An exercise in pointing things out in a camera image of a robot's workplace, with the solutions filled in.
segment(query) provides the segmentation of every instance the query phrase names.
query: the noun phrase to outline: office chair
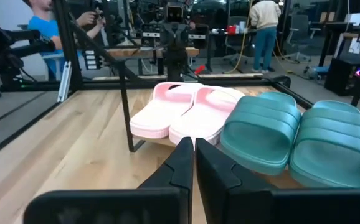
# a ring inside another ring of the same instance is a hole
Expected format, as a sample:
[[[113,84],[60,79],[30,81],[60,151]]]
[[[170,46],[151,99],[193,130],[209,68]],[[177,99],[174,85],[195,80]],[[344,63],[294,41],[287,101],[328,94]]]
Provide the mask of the office chair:
[[[247,22],[247,17],[244,16],[230,16],[229,18],[229,25],[239,24],[240,22],[244,21]],[[240,57],[239,52],[241,51],[242,47],[246,48],[250,44],[250,36],[246,35],[246,40],[244,42],[244,46],[242,46],[242,38],[243,35],[228,35],[225,38],[225,46],[236,51],[236,54],[226,55],[223,57],[223,60],[229,60],[229,62],[237,61]]]
[[[315,32],[319,30],[321,29],[309,28],[309,17],[307,15],[292,15],[287,44],[291,48],[296,49],[296,53],[284,55],[284,57],[294,60],[296,63],[300,63],[300,59],[310,62],[311,56],[305,55],[300,51],[311,45]]]

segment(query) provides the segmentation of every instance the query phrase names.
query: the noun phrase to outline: person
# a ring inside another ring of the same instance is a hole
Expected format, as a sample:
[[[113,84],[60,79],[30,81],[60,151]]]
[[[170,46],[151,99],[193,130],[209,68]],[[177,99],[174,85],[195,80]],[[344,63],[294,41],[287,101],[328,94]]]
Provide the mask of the person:
[[[268,73],[280,15],[280,7],[272,0],[261,0],[250,9],[250,23],[257,28],[253,72]],[[260,71],[260,57],[263,52],[263,67]]]
[[[52,0],[23,0],[33,11],[34,16],[30,19],[28,23],[28,29],[35,29],[40,31],[40,33],[51,39],[55,44],[55,52],[41,52],[41,55],[51,55],[51,54],[62,54],[62,42],[60,39],[60,34],[58,30],[57,21],[52,19]],[[97,18],[97,24],[94,28],[87,32],[87,35],[91,38],[97,36],[105,24],[105,20],[102,19],[96,12],[85,12],[77,20],[76,23],[79,26],[85,26],[88,24],[93,24]],[[57,67],[54,59],[45,59],[47,66],[50,68],[51,73],[49,73],[49,79],[55,80],[55,74],[57,72]],[[65,59],[60,60],[60,69],[61,72],[64,69]]]

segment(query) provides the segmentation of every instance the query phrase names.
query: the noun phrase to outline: blue t-shirt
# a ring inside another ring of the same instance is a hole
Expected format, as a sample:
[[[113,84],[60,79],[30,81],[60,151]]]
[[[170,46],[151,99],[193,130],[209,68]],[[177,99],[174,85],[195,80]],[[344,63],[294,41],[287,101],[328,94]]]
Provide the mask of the blue t-shirt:
[[[59,36],[59,31],[58,31],[58,25],[57,25],[57,21],[56,20],[51,20],[51,21],[45,21],[37,16],[32,17],[32,19],[30,19],[29,23],[28,23],[28,29],[34,29],[34,30],[38,30],[43,36],[45,36],[46,38],[51,39],[53,36]],[[55,52],[42,52],[40,53],[41,55],[52,55],[52,54],[62,54],[62,50],[55,50]],[[52,71],[52,73],[54,74],[54,78],[55,78],[55,74],[57,72],[57,67],[55,65],[55,60],[54,59],[45,59],[45,62],[47,64],[47,66],[50,68],[50,70]],[[64,63],[65,63],[65,59],[62,57],[62,59],[60,59],[60,69],[61,72],[64,69]]]

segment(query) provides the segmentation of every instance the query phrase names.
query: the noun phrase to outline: teal slide sandal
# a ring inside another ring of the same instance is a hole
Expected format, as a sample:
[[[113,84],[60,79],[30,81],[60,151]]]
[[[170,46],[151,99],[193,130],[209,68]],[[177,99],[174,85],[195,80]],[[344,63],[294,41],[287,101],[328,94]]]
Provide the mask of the teal slide sandal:
[[[291,97],[290,95],[285,94],[285,93],[268,91],[268,92],[259,94],[258,97],[275,100],[275,101],[279,101],[282,103],[288,103],[289,105],[296,106],[296,100],[293,97]]]
[[[313,108],[329,108],[334,110],[347,111],[350,113],[360,114],[360,110],[355,106],[334,100],[321,100],[313,105]]]
[[[277,93],[242,97],[224,124],[223,152],[248,169],[281,174],[301,119],[294,101]]]
[[[360,187],[360,114],[328,108],[305,112],[290,174],[307,187]]]

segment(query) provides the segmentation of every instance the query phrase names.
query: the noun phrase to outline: woman in white top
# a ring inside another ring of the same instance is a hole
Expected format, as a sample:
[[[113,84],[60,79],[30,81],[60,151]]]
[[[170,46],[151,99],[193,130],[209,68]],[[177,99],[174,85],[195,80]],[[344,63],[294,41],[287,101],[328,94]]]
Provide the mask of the woman in white top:
[[[273,0],[261,0],[250,10],[250,23],[257,28],[253,72],[268,73],[275,39],[277,38],[277,25],[280,15],[280,7]],[[263,51],[264,61],[262,70],[260,70],[260,57]]]

